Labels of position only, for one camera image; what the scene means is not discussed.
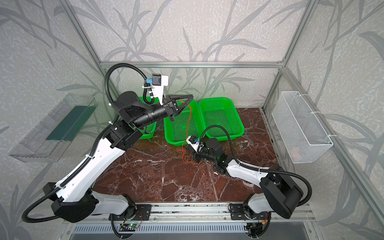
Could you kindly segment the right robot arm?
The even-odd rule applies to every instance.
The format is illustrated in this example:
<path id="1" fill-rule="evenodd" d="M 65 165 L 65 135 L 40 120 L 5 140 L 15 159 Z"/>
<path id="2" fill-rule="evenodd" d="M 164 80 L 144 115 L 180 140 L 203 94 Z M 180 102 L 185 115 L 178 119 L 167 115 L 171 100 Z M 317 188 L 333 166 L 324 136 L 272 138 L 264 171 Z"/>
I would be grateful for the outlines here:
<path id="1" fill-rule="evenodd" d="M 211 161 L 218 173 L 244 180 L 263 191 L 261 194 L 251 194 L 244 201 L 244 214 L 247 218 L 253 219 L 263 212 L 275 212 L 289 219 L 297 207 L 311 199 L 313 189 L 307 179 L 287 172 L 280 166 L 267 168 L 245 163 L 237 157 L 233 143 L 229 143 L 231 154 L 227 155 L 218 139 L 204 140 L 210 129 L 212 127 L 207 127 L 200 137 L 188 136 L 187 151 L 196 163 L 201 160 Z"/>

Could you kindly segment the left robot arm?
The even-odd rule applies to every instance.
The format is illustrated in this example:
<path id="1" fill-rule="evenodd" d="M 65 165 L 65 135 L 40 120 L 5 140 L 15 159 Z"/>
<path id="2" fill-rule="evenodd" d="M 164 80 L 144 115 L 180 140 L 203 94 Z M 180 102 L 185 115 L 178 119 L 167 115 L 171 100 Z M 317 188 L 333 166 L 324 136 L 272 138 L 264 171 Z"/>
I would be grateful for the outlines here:
<path id="1" fill-rule="evenodd" d="M 133 91 L 120 94 L 116 100 L 110 91 L 110 77 L 119 68 L 130 68 L 144 79 L 143 97 Z M 121 215 L 135 208 L 135 203 L 122 195 L 94 192 L 93 183 L 116 159 L 129 150 L 142 136 L 141 129 L 165 118 L 171 121 L 193 100 L 193 95 L 164 96 L 168 77 L 153 74 L 150 79 L 137 67 L 118 63 L 108 69 L 104 89 L 117 116 L 99 133 L 91 152 L 66 177 L 44 186 L 45 195 L 22 214 L 25 223 L 42 223 L 64 219 L 77 223 L 90 215 Z"/>

